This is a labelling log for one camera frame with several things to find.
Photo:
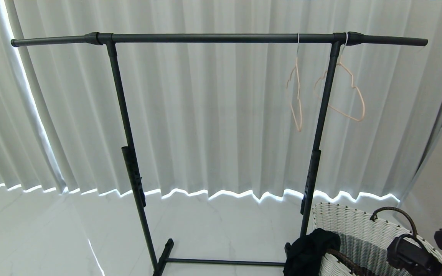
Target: black metal pole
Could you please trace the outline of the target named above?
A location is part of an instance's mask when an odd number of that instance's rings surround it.
[[[347,45],[361,43],[393,44],[409,46],[426,46],[427,39],[395,36],[373,36],[363,35],[349,31],[346,33],[300,33],[300,43],[335,43],[346,42]],[[12,39],[14,47],[69,44],[69,43],[91,43],[96,45],[115,43],[297,43],[297,33],[88,33],[78,36],[44,37],[30,39]]]
[[[320,106],[320,114],[316,124],[315,140],[313,142],[312,158],[310,159],[310,166],[308,168],[307,183],[305,185],[305,196],[301,201],[301,213],[303,221],[301,224],[300,237],[307,234],[308,222],[310,219],[310,212],[312,209],[313,192],[315,191],[316,176],[318,172],[318,165],[320,163],[320,142],[322,141],[323,126],[325,124],[325,117],[327,115],[328,101],[330,100],[330,92],[332,90],[333,75],[337,66],[337,58],[339,56],[341,43],[339,41],[332,44],[330,49],[330,61],[328,62],[327,78],[323,88],[322,104]]]
[[[256,262],[256,261],[230,261],[230,260],[203,260],[203,259],[177,259],[168,258],[169,263],[191,263],[191,264],[215,264],[215,265],[246,265],[246,266],[279,266],[283,267],[284,263],[278,262]]]
[[[117,98],[119,101],[120,114],[124,124],[124,131],[126,134],[127,147],[123,147],[124,159],[126,161],[127,170],[129,173],[130,186],[134,195],[135,204],[139,213],[144,239],[151,258],[153,270],[158,271],[158,260],[156,259],[155,249],[153,247],[153,240],[149,232],[148,222],[146,220],[146,212],[144,211],[145,200],[144,193],[142,193],[141,177],[139,173],[139,166],[137,165],[137,158],[135,155],[134,141],[132,131],[130,129],[129,115],[127,113],[127,104],[124,96],[124,88],[122,87],[122,80],[120,77],[119,62],[117,60],[117,49],[113,42],[107,43],[107,50],[110,57],[110,65],[112,66],[112,74],[114,74],[115,89],[117,91]]]

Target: wire clothes hanger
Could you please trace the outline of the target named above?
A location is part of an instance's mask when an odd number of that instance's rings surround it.
[[[328,105],[328,107],[332,108],[333,110],[339,112],[340,114],[346,116],[349,119],[352,119],[356,122],[361,122],[364,119],[364,114],[366,112],[366,105],[364,104],[364,99],[363,99],[363,95],[361,94],[361,91],[359,89],[359,87],[357,85],[354,85],[354,75],[352,74],[351,70],[349,70],[343,63],[342,63],[342,58],[344,55],[344,49],[347,45],[347,40],[349,39],[349,33],[345,33],[346,37],[345,37],[345,44],[344,47],[342,48],[342,53],[340,54],[340,59],[339,62],[337,63],[337,66],[341,66],[342,68],[344,68],[344,70],[351,76],[351,88],[355,89],[358,92],[359,98],[361,99],[361,104],[363,105],[363,113],[361,114],[361,118],[357,119],[355,117],[352,117],[350,115],[345,114],[344,112],[338,110],[337,108],[333,107],[332,105]],[[321,101],[321,97],[316,93],[316,86],[318,85],[318,82],[320,82],[321,80],[325,79],[325,76],[327,75],[328,70],[325,70],[325,72],[323,73],[323,76],[319,77],[319,79],[315,82],[315,85],[313,86],[313,94]]]
[[[295,61],[295,65],[293,67],[293,70],[291,70],[291,74],[289,74],[289,79],[286,82],[286,94],[288,95],[288,100],[289,100],[289,106],[291,107],[291,112],[293,113],[293,119],[294,119],[294,124],[296,125],[296,129],[298,130],[298,132],[301,132],[302,126],[303,126],[303,111],[301,108],[301,99],[300,99],[300,71],[298,70],[298,52],[300,51],[300,34],[298,33],[298,49],[296,49],[296,61]],[[291,81],[292,77],[293,77],[293,72],[296,70],[296,76],[297,76],[297,80],[298,80],[298,92],[296,94],[296,99],[298,99],[298,103],[300,105],[300,123],[298,124],[298,121],[296,120],[296,115],[294,114],[294,109],[293,109],[293,103],[291,102],[291,97],[289,96],[289,93],[287,92],[287,86],[289,85],[289,82]]]

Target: white marble floor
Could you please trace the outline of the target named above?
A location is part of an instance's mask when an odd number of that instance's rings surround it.
[[[284,262],[284,243],[299,235],[300,198],[236,198],[174,193],[147,196],[157,257],[168,238],[170,257]],[[326,201],[315,197],[314,202]],[[339,203],[373,211],[392,198]],[[383,214],[387,219],[391,215]],[[152,267],[133,196],[23,193],[0,187],[0,276],[147,276]],[[282,268],[167,264],[165,276],[282,275]]]

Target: curtain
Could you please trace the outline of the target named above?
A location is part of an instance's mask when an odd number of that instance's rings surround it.
[[[45,131],[10,38],[0,7],[0,185],[63,187],[47,155]]]
[[[442,106],[442,2],[7,1],[17,38],[102,33],[333,33],[423,37],[427,47],[346,47],[366,117],[328,111],[317,190],[400,197]],[[174,188],[256,196],[303,191],[326,70],[322,44],[118,44],[145,190]],[[130,189],[126,145],[105,47],[28,47],[22,55],[42,123],[69,190]],[[303,128],[285,85],[296,53]],[[323,85],[317,86],[321,93]],[[297,82],[289,91],[296,106]],[[361,102],[338,69],[332,105],[359,117]]]

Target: black cloth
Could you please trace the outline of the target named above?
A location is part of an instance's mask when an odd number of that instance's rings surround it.
[[[339,235],[317,228],[298,238],[287,253],[284,276],[318,276],[327,248],[340,250]]]

